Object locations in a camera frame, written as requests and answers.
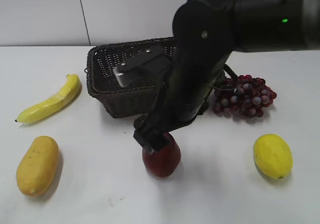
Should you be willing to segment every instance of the wicker basket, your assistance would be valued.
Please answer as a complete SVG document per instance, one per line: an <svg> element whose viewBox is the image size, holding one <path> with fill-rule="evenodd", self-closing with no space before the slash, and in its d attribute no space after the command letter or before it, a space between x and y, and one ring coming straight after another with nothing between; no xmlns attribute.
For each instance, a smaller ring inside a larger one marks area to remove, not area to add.
<svg viewBox="0 0 320 224"><path fill-rule="evenodd" d="M176 43L172 37L107 44L89 51L86 64L88 93L114 118L149 112L156 96L156 83L140 80L121 88L112 70L129 57L155 45L162 46L167 55L173 56Z"/></svg>

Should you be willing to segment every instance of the lemon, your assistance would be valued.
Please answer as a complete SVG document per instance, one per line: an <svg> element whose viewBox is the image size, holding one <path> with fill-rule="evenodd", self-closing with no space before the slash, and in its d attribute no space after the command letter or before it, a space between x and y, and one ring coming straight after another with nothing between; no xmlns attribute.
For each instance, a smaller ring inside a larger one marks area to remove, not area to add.
<svg viewBox="0 0 320 224"><path fill-rule="evenodd" d="M276 134L259 137L253 147L254 161L260 170L274 179L287 176L293 166L288 144Z"/></svg>

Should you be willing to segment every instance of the white wall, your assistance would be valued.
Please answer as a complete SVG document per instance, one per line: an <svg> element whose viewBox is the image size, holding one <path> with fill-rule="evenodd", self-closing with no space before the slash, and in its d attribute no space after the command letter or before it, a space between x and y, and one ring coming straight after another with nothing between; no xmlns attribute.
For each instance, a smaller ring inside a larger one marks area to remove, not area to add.
<svg viewBox="0 0 320 224"><path fill-rule="evenodd" d="M0 46L91 45L171 36L186 0L0 0Z"/></svg>

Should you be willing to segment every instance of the banana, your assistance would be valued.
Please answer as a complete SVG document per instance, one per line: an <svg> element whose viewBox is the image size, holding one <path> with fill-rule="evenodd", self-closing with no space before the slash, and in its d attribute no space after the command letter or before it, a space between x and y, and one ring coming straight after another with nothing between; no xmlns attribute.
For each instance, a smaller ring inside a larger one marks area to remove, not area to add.
<svg viewBox="0 0 320 224"><path fill-rule="evenodd" d="M66 77L66 83L58 93L41 103L27 108L19 114L15 121L18 123L33 123L50 116L70 103L79 92L81 82L76 74L68 74Z"/></svg>

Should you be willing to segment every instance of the white table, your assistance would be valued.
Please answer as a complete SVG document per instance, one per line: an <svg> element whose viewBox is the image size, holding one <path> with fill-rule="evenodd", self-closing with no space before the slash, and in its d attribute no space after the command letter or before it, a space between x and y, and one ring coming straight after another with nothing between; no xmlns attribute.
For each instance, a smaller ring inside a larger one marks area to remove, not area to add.
<svg viewBox="0 0 320 224"><path fill-rule="evenodd" d="M265 78L278 93L274 106L255 123L208 111L174 131L182 162L170 178L158 180L146 172L132 138L134 118L113 119L87 94L89 49L0 48L1 224L320 223L320 52L234 53L228 64ZM83 84L71 106L35 125L14 122L54 94L68 73ZM264 179L254 165L254 141L266 133L279 134L292 150L292 175L280 183ZM40 135L55 138L63 166L49 193L30 199L15 175Z"/></svg>

